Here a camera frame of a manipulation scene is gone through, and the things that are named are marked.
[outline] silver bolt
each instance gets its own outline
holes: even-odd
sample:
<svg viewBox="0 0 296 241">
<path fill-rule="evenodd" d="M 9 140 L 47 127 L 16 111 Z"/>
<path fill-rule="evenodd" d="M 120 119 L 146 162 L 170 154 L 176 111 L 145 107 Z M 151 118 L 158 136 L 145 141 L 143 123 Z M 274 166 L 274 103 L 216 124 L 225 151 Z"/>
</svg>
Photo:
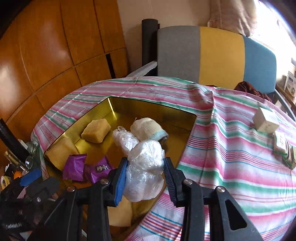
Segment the silver bolt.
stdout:
<svg viewBox="0 0 296 241">
<path fill-rule="evenodd" d="M 222 187 L 222 186 L 218 186 L 218 187 L 217 187 L 217 191 L 218 191 L 218 192 L 225 192 L 225 188 Z"/>
<path fill-rule="evenodd" d="M 183 181 L 184 184 L 187 184 L 187 185 L 191 185 L 193 183 L 193 181 L 191 179 L 185 179 Z"/>
<path fill-rule="evenodd" d="M 75 187 L 74 186 L 67 187 L 67 191 L 68 192 L 74 192 L 75 191 Z"/>
<path fill-rule="evenodd" d="M 109 180 L 108 179 L 102 179 L 101 180 L 101 184 L 103 184 L 103 185 L 106 185 L 106 184 L 108 184 L 109 183 Z"/>
</svg>

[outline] chair armrest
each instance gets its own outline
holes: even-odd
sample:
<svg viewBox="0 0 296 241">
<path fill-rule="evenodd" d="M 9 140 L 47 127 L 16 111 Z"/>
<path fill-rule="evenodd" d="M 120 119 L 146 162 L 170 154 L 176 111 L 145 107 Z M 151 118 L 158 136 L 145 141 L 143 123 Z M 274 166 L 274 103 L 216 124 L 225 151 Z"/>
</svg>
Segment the chair armrest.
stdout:
<svg viewBox="0 0 296 241">
<path fill-rule="evenodd" d="M 141 68 L 135 70 L 134 72 L 130 73 L 127 77 L 142 77 L 147 74 L 150 70 L 156 68 L 157 62 L 151 61 L 150 63 L 142 66 Z"/>
<path fill-rule="evenodd" d="M 277 90 L 274 90 L 274 95 L 277 97 L 277 99 L 279 100 L 279 102 L 285 108 L 288 116 L 291 117 L 293 121 L 296 121 L 296 117 L 295 117 L 294 113 L 292 112 L 291 108 L 288 106 L 287 102 L 280 95 L 280 93 Z"/>
</svg>

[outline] chair backrest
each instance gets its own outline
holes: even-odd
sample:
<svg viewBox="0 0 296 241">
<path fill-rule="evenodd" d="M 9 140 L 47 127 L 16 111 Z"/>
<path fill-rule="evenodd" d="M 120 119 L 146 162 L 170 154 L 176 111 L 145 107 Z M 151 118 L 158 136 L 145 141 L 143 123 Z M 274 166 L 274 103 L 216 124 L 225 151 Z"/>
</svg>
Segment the chair backrest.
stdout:
<svg viewBox="0 0 296 241">
<path fill-rule="evenodd" d="M 171 26 L 157 33 L 158 76 L 234 89 L 241 81 L 274 92 L 276 57 L 263 45 L 229 31 Z"/>
</svg>

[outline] black cylinder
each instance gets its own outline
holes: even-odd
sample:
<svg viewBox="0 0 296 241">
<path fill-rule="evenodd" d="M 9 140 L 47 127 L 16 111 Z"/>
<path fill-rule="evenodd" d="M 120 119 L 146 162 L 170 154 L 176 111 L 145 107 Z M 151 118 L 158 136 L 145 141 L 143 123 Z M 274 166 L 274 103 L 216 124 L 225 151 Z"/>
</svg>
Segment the black cylinder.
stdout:
<svg viewBox="0 0 296 241">
<path fill-rule="evenodd" d="M 12 134 L 2 118 L 0 119 L 0 139 L 21 162 L 26 162 L 27 157 L 30 155 L 29 152 Z"/>
<path fill-rule="evenodd" d="M 142 66 L 157 60 L 157 30 L 156 19 L 142 20 Z"/>
</svg>

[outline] purple candy package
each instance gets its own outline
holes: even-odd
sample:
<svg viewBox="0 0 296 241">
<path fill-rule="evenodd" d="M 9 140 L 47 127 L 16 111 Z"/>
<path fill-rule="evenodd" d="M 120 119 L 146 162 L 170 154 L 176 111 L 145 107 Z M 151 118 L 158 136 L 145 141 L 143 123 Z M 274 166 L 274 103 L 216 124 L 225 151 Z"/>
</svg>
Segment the purple candy package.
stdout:
<svg viewBox="0 0 296 241">
<path fill-rule="evenodd" d="M 114 169 L 108 161 L 108 158 L 104 156 L 96 165 L 89 164 L 84 165 L 84 177 L 90 183 L 95 184 L 103 178 L 107 178 L 110 170 Z"/>
<path fill-rule="evenodd" d="M 83 181 L 84 162 L 87 154 L 70 155 L 63 169 L 63 179 Z"/>
</svg>

